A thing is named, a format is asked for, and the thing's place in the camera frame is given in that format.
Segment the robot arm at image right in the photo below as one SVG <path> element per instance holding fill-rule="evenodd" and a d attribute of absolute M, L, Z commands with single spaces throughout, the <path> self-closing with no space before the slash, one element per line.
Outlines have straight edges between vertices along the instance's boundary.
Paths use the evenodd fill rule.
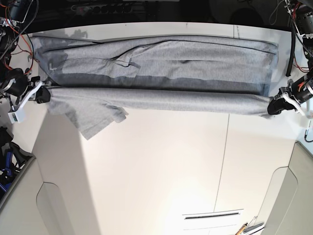
<path fill-rule="evenodd" d="M 291 19 L 291 51 L 286 77 L 291 76 L 295 66 L 304 73 L 297 81 L 289 80 L 286 87 L 281 87 L 278 94 L 269 103 L 268 113 L 278 115 L 283 110 L 295 110 L 302 116 L 312 119 L 313 110 L 309 101 L 313 97 L 313 2 L 310 0 L 286 0 L 285 7 Z M 298 41 L 308 60 L 306 67 L 301 67 L 295 56 Z"/>

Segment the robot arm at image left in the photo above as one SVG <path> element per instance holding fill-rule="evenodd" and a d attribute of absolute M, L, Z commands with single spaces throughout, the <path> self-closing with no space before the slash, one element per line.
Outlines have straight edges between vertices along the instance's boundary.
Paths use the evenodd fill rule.
<path fill-rule="evenodd" d="M 2 0 L 0 2 L 0 98 L 10 103 L 11 111 L 21 110 L 28 101 L 48 103 L 51 94 L 39 76 L 30 78 L 35 49 L 26 30 L 39 12 L 38 0 Z M 12 56 L 27 53 L 30 67 L 25 70 L 9 65 Z"/>

